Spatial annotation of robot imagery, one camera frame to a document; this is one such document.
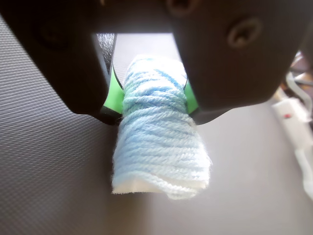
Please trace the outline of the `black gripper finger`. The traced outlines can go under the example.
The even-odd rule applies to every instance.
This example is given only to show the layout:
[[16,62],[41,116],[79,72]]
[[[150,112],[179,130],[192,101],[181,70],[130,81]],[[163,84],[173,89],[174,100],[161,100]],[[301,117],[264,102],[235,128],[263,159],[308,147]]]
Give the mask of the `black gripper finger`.
[[173,0],[173,34],[201,114],[267,101],[300,48],[310,0]]
[[3,0],[0,14],[63,103],[76,114],[121,122],[123,98],[113,68],[117,35],[90,19],[102,0]]

